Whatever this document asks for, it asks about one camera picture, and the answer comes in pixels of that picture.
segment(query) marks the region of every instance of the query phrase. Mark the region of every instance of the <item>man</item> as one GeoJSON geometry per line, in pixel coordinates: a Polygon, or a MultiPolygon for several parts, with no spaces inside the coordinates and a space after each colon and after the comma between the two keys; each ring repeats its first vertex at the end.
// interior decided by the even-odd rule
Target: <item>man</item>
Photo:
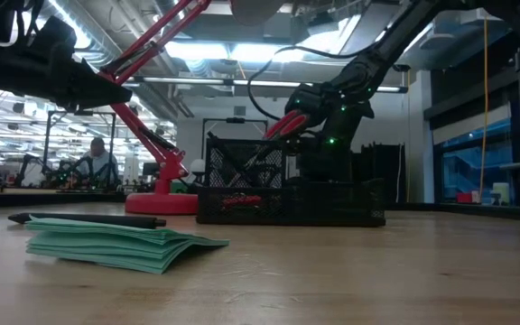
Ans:
{"type": "MultiPolygon", "coordinates": [[[[89,151],[86,152],[86,154],[84,154],[82,158],[85,158],[85,157],[91,157],[91,159],[93,160],[92,165],[94,168],[94,174],[97,174],[99,172],[99,170],[101,170],[104,166],[106,166],[106,168],[104,169],[104,171],[101,173],[100,177],[98,178],[98,180],[100,182],[106,181],[107,175],[109,172],[112,171],[112,169],[109,168],[109,166],[107,166],[109,164],[109,152],[106,150],[106,143],[104,143],[104,139],[102,139],[100,137],[94,138],[91,141],[91,146],[89,147],[89,151]]],[[[117,160],[113,154],[112,154],[112,164],[113,164],[113,166],[115,166],[114,168],[116,168],[116,174],[118,174],[117,160]]],[[[86,162],[82,163],[78,167],[78,171],[81,172],[83,175],[89,175],[88,164],[86,162]]],[[[110,183],[113,183],[115,181],[113,172],[111,172],[109,179],[110,179],[110,183]]]]}

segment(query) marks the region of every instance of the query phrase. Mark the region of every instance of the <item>red circular base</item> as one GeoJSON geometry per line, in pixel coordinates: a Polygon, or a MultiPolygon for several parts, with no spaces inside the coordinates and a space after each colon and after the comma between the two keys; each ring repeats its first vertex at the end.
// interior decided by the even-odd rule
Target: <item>red circular base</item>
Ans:
{"type": "Polygon", "coordinates": [[[177,216],[198,213],[198,195],[136,193],[127,196],[125,212],[177,216]]]}

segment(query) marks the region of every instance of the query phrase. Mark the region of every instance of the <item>black basket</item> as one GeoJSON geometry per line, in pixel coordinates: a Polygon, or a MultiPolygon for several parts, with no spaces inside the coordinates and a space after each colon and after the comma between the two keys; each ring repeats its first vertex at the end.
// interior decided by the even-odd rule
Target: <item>black basket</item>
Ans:
{"type": "Polygon", "coordinates": [[[382,227],[382,180],[304,183],[282,189],[200,188],[201,224],[382,227]]]}
{"type": "Polygon", "coordinates": [[[283,145],[274,141],[208,139],[206,178],[212,188],[281,188],[283,145]]]}

